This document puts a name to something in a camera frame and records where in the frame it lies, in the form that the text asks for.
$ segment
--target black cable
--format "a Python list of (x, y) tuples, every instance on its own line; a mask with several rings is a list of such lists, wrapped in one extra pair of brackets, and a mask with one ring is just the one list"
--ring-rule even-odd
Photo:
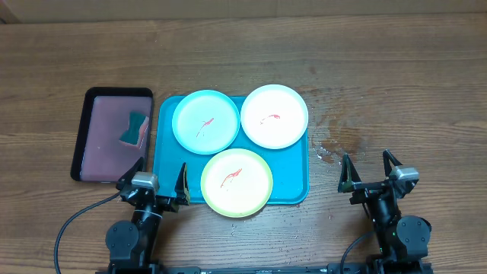
[(355, 240), (352, 244), (350, 244), (350, 246), (349, 246), (349, 248), (347, 248), (347, 250), (345, 250), (345, 252), (342, 256), (342, 260), (340, 261), (340, 274), (343, 274), (343, 266), (345, 265), (345, 258), (349, 254), (350, 250), (352, 250), (352, 248), (354, 248), (358, 243), (360, 243), (361, 241), (367, 239), (368, 237), (370, 237), (372, 235), (374, 235), (374, 231), (369, 231), (366, 234), (363, 234), (357, 240)]
[(76, 214), (74, 214), (73, 216), (71, 216), (71, 218), (69, 218), (68, 221), (66, 221), (66, 223), (64, 223), (62, 225), (62, 228), (59, 231), (58, 237), (56, 238), (56, 243), (54, 244), (54, 268), (56, 269), (56, 273), (57, 274), (61, 274), (61, 270), (59, 269), (59, 261), (58, 261), (59, 242), (61, 241), (62, 233), (64, 233), (64, 230), (68, 227), (69, 223), (71, 223), (79, 215), (85, 213), (86, 211), (88, 211), (90, 209), (96, 208), (99, 205), (103, 205), (105, 202), (109, 202), (109, 201), (115, 199), (118, 195), (120, 195), (120, 191), (117, 194), (114, 194), (114, 195), (106, 198), (103, 201), (96, 202), (93, 205), (90, 205), (90, 206), (88, 206), (88, 207), (86, 207), (86, 208), (78, 211)]

